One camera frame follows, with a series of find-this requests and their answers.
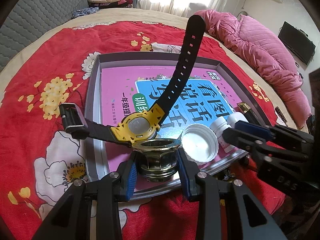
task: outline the gray padded headboard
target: gray padded headboard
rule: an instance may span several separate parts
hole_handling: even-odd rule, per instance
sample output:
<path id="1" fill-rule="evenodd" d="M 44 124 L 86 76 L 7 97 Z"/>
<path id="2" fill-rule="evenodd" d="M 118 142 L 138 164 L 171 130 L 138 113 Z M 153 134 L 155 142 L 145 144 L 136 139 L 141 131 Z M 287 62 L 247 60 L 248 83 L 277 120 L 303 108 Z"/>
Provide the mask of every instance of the gray padded headboard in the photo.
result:
<path id="1" fill-rule="evenodd" d="M 0 28 L 0 71 L 23 48 L 86 7 L 87 0 L 19 0 Z"/>

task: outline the pink quilt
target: pink quilt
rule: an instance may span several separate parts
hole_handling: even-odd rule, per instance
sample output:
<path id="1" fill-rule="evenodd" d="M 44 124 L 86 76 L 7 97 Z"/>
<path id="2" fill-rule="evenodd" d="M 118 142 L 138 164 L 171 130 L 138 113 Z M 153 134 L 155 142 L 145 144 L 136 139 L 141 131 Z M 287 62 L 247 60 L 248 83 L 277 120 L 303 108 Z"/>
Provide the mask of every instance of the pink quilt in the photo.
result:
<path id="1" fill-rule="evenodd" d="M 201 10 L 206 30 L 245 60 L 278 93 L 299 128 L 311 115 L 295 61 L 278 37 L 249 16 L 238 21 L 230 13 Z"/>

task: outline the black flat screen tv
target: black flat screen tv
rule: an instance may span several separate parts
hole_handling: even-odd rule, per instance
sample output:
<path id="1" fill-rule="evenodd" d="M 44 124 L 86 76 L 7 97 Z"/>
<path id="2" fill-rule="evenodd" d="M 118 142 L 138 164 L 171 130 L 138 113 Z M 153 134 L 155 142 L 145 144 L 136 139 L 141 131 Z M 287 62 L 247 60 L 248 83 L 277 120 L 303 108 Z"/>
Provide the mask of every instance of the black flat screen tv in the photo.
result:
<path id="1" fill-rule="evenodd" d="M 278 38 L 306 65 L 315 53 L 313 42 L 287 22 L 284 22 Z"/>

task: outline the green label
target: green label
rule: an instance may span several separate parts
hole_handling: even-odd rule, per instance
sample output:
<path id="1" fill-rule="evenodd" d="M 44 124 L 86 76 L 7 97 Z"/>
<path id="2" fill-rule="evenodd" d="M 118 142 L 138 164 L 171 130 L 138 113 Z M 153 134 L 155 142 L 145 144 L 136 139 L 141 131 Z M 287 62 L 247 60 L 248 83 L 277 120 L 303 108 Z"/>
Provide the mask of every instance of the green label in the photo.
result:
<path id="1" fill-rule="evenodd" d="M 143 110 L 149 110 L 147 99 L 143 94 L 134 94 L 132 96 L 132 101 L 136 112 L 142 113 Z"/>

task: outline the wristwatch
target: wristwatch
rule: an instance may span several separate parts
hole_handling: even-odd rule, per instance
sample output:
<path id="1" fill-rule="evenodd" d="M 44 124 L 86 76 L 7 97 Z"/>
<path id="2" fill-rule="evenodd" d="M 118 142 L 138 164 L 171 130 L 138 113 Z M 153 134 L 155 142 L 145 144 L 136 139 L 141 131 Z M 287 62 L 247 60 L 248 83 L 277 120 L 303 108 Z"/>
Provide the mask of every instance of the wristwatch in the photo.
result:
<path id="1" fill-rule="evenodd" d="M 132 113 L 114 127 L 87 120 L 76 104 L 63 103 L 59 108 L 65 131 L 75 139 L 90 137 L 128 146 L 136 141 L 154 138 L 185 88 L 196 61 L 204 31 L 205 23 L 202 17 L 191 16 L 172 78 L 148 111 Z"/>

